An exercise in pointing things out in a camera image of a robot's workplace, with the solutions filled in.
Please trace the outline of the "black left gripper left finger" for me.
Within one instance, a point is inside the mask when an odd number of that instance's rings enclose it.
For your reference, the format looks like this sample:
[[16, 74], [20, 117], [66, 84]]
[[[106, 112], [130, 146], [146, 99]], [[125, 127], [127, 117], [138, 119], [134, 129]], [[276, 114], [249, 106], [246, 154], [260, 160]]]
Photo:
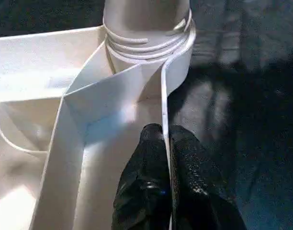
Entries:
[[166, 146], [159, 124], [148, 124], [126, 164], [113, 202], [113, 230], [167, 230], [171, 188]]

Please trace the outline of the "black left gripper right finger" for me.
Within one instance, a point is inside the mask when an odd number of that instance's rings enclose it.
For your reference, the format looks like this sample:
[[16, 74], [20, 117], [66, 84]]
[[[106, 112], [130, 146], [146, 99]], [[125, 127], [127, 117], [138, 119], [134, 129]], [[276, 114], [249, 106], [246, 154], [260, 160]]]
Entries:
[[247, 227], [217, 164], [198, 138], [169, 128], [174, 230], [245, 230]]

